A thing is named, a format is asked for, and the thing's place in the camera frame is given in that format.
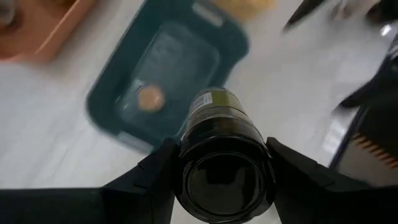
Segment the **yellow object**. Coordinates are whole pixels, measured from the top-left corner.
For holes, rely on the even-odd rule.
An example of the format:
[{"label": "yellow object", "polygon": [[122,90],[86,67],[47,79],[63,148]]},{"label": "yellow object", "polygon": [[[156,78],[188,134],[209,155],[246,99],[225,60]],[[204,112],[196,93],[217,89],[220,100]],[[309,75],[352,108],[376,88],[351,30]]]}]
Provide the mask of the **yellow object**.
[{"label": "yellow object", "polygon": [[213,2],[238,21],[245,22],[274,6],[274,0],[213,0]]}]

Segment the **white floor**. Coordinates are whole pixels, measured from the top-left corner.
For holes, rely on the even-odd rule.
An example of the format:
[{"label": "white floor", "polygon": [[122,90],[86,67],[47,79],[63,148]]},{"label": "white floor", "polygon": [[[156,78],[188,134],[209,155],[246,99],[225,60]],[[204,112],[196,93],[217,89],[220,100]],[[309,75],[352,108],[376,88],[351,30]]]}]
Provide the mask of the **white floor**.
[{"label": "white floor", "polygon": [[[85,114],[85,96],[141,2],[100,0],[49,65],[0,65],[1,188],[101,186],[145,157],[99,132]],[[300,2],[280,0],[246,24],[251,50],[226,87],[264,137],[327,166],[345,131],[331,111],[375,74],[390,40],[362,18],[330,22],[333,2],[282,35]],[[251,223],[279,222],[272,208]],[[177,202],[172,223],[200,222]]]}]

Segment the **orange plastic tray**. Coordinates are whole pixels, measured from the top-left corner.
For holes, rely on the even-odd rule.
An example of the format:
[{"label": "orange plastic tray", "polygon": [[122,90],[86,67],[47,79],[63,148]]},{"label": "orange plastic tray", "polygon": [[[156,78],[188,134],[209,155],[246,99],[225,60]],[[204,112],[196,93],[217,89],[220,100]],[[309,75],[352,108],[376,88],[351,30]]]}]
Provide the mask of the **orange plastic tray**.
[{"label": "orange plastic tray", "polygon": [[53,0],[16,0],[15,21],[0,31],[0,60],[51,61],[95,2],[76,0],[67,6]]}]

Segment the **orange object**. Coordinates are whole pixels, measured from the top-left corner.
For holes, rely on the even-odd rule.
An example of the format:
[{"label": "orange object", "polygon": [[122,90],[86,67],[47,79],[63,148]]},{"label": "orange object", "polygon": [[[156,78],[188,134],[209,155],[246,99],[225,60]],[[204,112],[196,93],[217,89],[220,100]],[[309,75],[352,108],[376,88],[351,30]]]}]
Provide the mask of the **orange object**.
[{"label": "orange object", "polygon": [[164,105],[164,96],[157,86],[146,86],[138,94],[139,107],[144,111],[158,111]]},{"label": "orange object", "polygon": [[51,61],[96,0],[16,0],[14,22],[0,31],[0,60]]},{"label": "orange object", "polygon": [[225,10],[238,21],[245,22],[270,9],[274,0],[213,0],[214,3]]}]

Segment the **green plastic tray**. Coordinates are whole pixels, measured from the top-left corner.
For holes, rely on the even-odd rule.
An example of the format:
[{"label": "green plastic tray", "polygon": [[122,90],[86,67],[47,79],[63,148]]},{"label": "green plastic tray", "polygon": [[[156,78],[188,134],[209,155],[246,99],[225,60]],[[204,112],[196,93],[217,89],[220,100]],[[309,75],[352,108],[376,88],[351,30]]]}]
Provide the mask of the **green plastic tray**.
[{"label": "green plastic tray", "polygon": [[[147,0],[88,96],[88,113],[129,144],[178,139],[195,95],[223,86],[247,52],[241,28],[208,1]],[[138,108],[137,92],[146,85],[165,96],[158,112]]]}]

